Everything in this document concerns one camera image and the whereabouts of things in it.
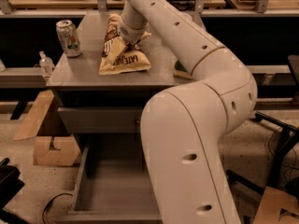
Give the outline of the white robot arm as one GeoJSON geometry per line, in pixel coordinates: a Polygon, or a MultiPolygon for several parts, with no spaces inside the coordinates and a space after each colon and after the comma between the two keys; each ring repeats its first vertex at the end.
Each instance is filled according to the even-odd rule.
{"type": "Polygon", "coordinates": [[[241,224],[223,171],[219,139],[251,115],[249,69],[220,41],[166,0],[125,0],[121,37],[153,27],[192,76],[155,94],[140,122],[142,147],[163,224],[241,224]]]}

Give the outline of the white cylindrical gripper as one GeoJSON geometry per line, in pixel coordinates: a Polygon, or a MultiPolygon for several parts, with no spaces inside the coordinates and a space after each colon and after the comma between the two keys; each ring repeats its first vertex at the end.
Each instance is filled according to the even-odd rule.
{"type": "Polygon", "coordinates": [[[151,36],[145,31],[148,21],[130,3],[125,3],[118,24],[120,36],[106,42],[107,61],[111,64],[127,50],[127,43],[139,43],[151,36]]]}

